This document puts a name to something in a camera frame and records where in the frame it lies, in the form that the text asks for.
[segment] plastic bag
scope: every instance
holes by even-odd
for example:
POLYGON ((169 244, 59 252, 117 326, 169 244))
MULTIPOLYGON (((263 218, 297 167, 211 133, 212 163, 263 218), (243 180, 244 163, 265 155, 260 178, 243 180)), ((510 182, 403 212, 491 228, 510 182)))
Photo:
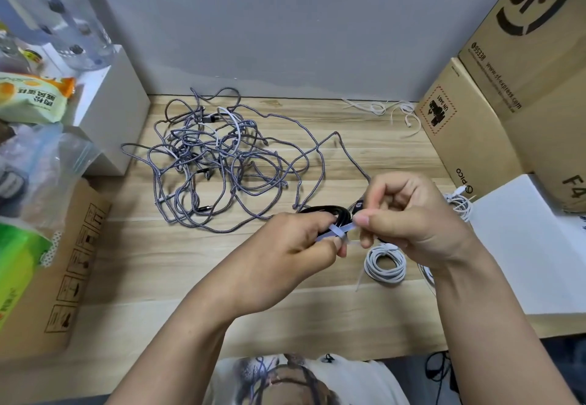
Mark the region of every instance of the plastic bag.
POLYGON ((77 180, 99 155, 60 123, 29 127, 0 145, 0 222, 51 239, 63 228, 77 180))

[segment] clear plastic container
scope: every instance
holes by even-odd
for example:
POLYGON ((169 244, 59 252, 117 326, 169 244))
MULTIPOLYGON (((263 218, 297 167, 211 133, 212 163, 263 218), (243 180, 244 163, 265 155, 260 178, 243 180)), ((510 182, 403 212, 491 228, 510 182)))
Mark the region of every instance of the clear plastic container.
POLYGON ((112 63, 114 46, 88 0, 0 0, 0 17, 23 41, 51 43, 72 69, 112 63))

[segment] cable connector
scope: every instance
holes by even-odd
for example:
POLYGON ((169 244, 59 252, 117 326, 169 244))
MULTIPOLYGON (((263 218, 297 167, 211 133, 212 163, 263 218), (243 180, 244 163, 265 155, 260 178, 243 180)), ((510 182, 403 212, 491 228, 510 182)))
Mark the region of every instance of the cable connector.
POLYGON ((220 116, 218 114, 209 114, 209 115, 204 115, 203 117, 201 117, 201 122, 202 123, 215 123, 219 119, 220 119, 220 116))

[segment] wooden tabletop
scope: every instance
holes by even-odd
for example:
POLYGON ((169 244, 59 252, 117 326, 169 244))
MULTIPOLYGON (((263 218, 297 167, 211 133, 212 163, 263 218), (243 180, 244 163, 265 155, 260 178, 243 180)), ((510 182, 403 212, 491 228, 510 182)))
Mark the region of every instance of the wooden tabletop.
MULTIPOLYGON (((167 96, 152 98, 142 144, 158 143, 152 125, 162 117, 168 100, 167 96)), ((454 190, 426 134, 421 131, 405 138, 413 128, 406 127, 399 111, 391 125, 388 114, 377 117, 336 100, 247 98, 244 102, 262 113, 299 120, 317 139, 337 130, 349 153, 370 175, 391 170, 422 172, 443 192, 454 190)), ((173 104, 171 113, 183 109, 173 104)), ((288 121, 242 113, 257 120, 265 136, 306 149, 312 146, 308 136, 288 121)), ((272 148, 284 157, 297 154, 281 145, 272 148)), ((330 141, 321 150, 326 180, 310 204, 352 204, 366 189, 366 180, 337 142, 330 141)), ((303 194, 319 177, 321 165, 315 153, 311 163, 304 175, 303 194)), ((165 185, 174 189, 180 179, 181 175, 172 173, 165 185)), ((209 182, 203 176, 201 180, 198 191, 206 204, 215 199, 222 183, 217 176, 209 182)), ((70 346, 54 357, 0 367, 2 403, 110 393, 187 291, 261 225, 255 220, 234 233, 217 235, 166 224, 153 203, 150 169, 141 163, 132 163, 124 178, 95 178, 92 184, 112 200, 113 207, 70 346)), ((292 212, 294 196, 290 187, 271 213, 292 212)), ((266 206, 269 198, 244 196, 253 210, 266 206)), ((227 228, 245 217, 235 206, 213 224, 227 228)), ((407 277, 398 286, 382 286, 365 276, 356 291, 365 253, 356 242, 351 243, 347 258, 304 281, 277 306, 238 319, 228 330, 221 357, 282 352, 317 357, 332 352, 366 360, 445 349, 436 299, 416 265, 409 261, 407 277)), ((530 320, 542 337, 586 332, 586 315, 540 315, 530 320)))

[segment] person's right hand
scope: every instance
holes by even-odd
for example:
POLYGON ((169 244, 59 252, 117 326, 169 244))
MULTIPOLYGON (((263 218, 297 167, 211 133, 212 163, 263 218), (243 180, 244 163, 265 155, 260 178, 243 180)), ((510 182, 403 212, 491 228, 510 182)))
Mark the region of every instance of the person's right hand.
POLYGON ((377 236, 432 269, 482 249, 472 228, 447 204, 436 185, 411 172, 389 172, 372 179, 364 209, 352 220, 361 228, 362 247, 372 246, 377 236))

